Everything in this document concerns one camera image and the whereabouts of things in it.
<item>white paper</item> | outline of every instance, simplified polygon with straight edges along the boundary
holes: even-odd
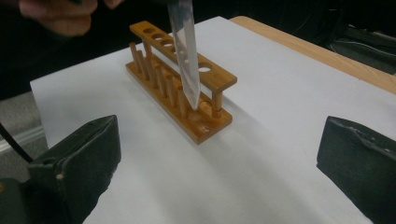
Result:
[[[395,96],[223,18],[195,32],[238,77],[223,100],[233,123],[200,146],[129,77],[128,49],[32,82],[50,147],[119,118],[121,163],[85,223],[370,223],[316,156],[328,116],[396,139]]]

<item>black cable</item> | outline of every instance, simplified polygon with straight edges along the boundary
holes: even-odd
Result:
[[[15,139],[7,132],[3,124],[0,122],[0,134],[8,142],[8,144],[14,148],[14,150],[27,162],[33,161],[33,159],[23,150],[23,148],[15,141]]]

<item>hand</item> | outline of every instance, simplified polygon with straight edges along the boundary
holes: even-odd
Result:
[[[122,0],[104,0],[113,9]],[[22,16],[38,21],[47,29],[65,36],[85,35],[91,28],[91,14],[97,0],[82,0],[81,4],[69,0],[20,0]]]

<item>table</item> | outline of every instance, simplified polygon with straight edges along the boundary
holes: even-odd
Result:
[[[119,118],[122,160],[85,223],[370,223],[316,156],[328,116],[396,139],[393,88],[376,87],[395,79],[248,18],[232,21],[196,25],[198,51],[238,77],[223,100],[233,123],[199,146],[129,77],[128,49],[32,82],[49,147],[89,120]],[[375,73],[376,86],[330,58]]]

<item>wooden test tube rack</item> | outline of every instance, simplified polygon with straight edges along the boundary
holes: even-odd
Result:
[[[201,92],[198,109],[192,110],[181,85],[180,75],[152,53],[154,47],[177,64],[172,36],[147,21],[130,26],[142,39],[146,56],[130,44],[134,60],[126,64],[129,73],[146,89],[161,107],[196,143],[200,144],[233,120],[221,107],[222,92],[236,83],[236,77],[198,54],[201,83],[212,91],[208,97]]]

